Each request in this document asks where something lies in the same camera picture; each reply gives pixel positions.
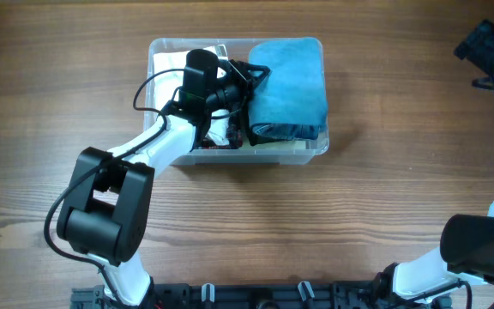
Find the plaid cloth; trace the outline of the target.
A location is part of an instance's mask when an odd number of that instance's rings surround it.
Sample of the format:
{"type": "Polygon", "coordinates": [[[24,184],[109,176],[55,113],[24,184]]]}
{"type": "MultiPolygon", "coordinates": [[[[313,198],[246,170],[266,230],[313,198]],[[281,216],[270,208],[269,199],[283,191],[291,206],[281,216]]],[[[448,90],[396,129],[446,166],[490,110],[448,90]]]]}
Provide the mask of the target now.
{"type": "Polygon", "coordinates": [[[220,60],[217,69],[217,88],[209,100],[209,127],[197,149],[236,149],[242,145],[239,112],[243,107],[242,78],[238,63],[220,60]]]}

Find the blue cloth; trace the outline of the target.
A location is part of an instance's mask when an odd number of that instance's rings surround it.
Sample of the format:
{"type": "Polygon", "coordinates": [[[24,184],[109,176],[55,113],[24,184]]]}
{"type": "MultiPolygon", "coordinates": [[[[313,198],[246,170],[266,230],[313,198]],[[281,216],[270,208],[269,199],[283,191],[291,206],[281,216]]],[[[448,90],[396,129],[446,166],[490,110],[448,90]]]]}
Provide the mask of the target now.
{"type": "Polygon", "coordinates": [[[322,44],[312,37],[294,39],[257,47],[250,62],[271,73],[248,104],[249,126],[274,142],[316,140],[327,125],[322,44]]]}

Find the white cloth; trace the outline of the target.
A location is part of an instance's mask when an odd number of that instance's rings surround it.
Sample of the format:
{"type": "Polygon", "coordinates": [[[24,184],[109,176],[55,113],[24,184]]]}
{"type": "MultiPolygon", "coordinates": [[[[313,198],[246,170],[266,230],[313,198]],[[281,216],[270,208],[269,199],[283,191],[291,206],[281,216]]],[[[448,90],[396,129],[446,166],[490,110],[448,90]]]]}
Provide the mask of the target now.
{"type": "MultiPolygon", "coordinates": [[[[219,59],[228,59],[225,45],[211,45],[204,50],[212,52],[219,59]]],[[[159,73],[169,69],[183,69],[186,65],[188,51],[161,52],[154,55],[154,72],[159,73]]],[[[172,98],[174,90],[183,85],[182,71],[173,71],[156,76],[154,78],[154,108],[162,110],[165,104],[172,98]]],[[[212,120],[207,135],[210,146],[230,146],[230,138],[227,137],[229,118],[212,120]]]]}

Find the cream cloth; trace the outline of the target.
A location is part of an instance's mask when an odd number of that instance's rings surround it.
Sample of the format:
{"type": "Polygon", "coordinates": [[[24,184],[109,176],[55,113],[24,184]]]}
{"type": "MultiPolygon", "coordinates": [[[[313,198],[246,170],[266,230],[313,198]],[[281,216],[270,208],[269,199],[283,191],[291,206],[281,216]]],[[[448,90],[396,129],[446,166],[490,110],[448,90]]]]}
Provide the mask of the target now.
{"type": "Polygon", "coordinates": [[[269,150],[269,151],[293,151],[293,150],[306,149],[306,141],[281,141],[281,142],[268,142],[251,146],[248,142],[245,142],[239,150],[251,151],[251,150],[269,150]]]}

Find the dark green cloth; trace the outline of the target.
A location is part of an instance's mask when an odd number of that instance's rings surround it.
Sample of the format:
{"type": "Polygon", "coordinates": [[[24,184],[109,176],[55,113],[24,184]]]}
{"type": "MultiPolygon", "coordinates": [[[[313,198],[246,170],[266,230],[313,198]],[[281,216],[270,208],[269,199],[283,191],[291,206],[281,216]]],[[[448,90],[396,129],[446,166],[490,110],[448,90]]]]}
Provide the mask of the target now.
{"type": "Polygon", "coordinates": [[[249,141],[250,146],[256,146],[260,144],[274,142],[272,138],[259,136],[255,134],[249,126],[249,118],[244,116],[243,119],[244,133],[249,141]]]}

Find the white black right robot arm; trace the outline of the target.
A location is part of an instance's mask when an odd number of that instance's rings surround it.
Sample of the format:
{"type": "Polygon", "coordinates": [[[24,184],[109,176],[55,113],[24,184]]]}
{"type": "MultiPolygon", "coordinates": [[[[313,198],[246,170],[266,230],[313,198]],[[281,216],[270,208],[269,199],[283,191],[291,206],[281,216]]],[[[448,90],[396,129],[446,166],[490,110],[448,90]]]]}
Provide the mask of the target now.
{"type": "MultiPolygon", "coordinates": [[[[454,54],[485,72],[473,80],[474,88],[494,91],[493,22],[483,20],[454,54]]],[[[453,215],[443,228],[438,248],[379,273],[370,298],[374,306],[415,308],[478,285],[494,285],[494,200],[486,215],[453,215]]]]}

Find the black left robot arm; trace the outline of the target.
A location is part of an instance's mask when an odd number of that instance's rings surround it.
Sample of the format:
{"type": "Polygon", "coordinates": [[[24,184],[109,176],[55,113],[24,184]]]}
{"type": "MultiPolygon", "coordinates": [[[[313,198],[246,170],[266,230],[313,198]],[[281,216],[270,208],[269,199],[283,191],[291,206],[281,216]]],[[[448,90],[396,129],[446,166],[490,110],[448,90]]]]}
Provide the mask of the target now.
{"type": "Polygon", "coordinates": [[[112,150],[79,154],[68,187],[45,218],[47,245],[94,265],[103,279],[94,288],[73,290],[73,308],[163,306],[138,252],[156,174],[202,143],[217,111],[241,112],[271,72],[203,49],[189,51],[179,71],[181,85],[155,111],[149,130],[112,150]]]}

